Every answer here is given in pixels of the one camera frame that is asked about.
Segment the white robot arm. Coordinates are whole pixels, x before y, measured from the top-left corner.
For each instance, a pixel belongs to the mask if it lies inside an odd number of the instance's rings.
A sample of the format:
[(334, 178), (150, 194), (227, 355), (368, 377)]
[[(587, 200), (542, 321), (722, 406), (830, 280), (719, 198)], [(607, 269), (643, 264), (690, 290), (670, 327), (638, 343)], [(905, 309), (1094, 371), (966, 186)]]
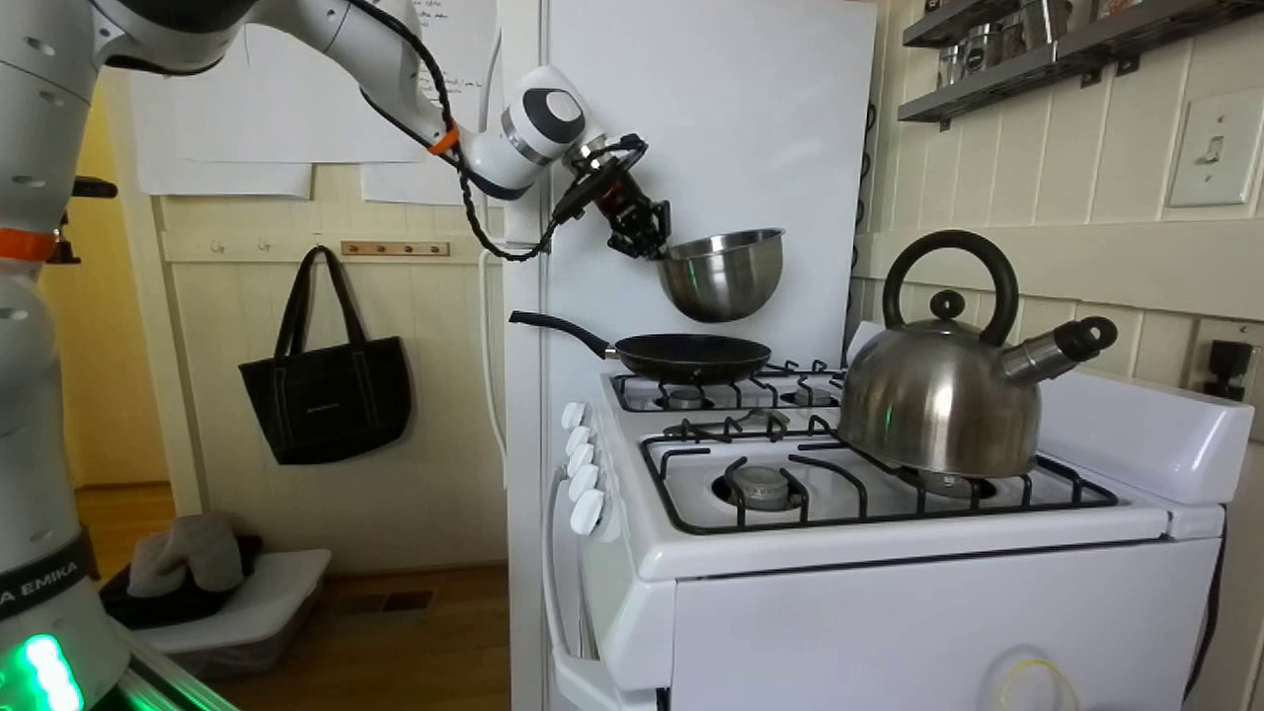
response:
[(63, 456), (55, 321), (34, 286), (73, 194), (104, 70), (210, 73), (251, 32), (343, 70), (360, 99), (467, 186), (514, 200), (564, 163), (571, 210), (643, 155), (601, 135), (555, 67), (528, 70), (503, 118), (454, 118), (414, 0), (0, 0), (0, 711), (92, 711), (134, 664), (87, 580)]

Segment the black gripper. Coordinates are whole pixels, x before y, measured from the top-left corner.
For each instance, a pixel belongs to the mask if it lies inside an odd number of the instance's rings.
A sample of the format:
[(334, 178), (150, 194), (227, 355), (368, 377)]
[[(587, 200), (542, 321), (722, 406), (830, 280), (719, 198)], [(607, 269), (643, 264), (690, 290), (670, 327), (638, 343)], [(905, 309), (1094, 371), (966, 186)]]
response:
[(583, 139), (570, 186), (570, 218), (596, 205), (607, 221), (607, 244), (625, 257), (657, 259), (670, 234), (670, 205), (653, 200), (630, 165), (646, 155), (638, 135)]

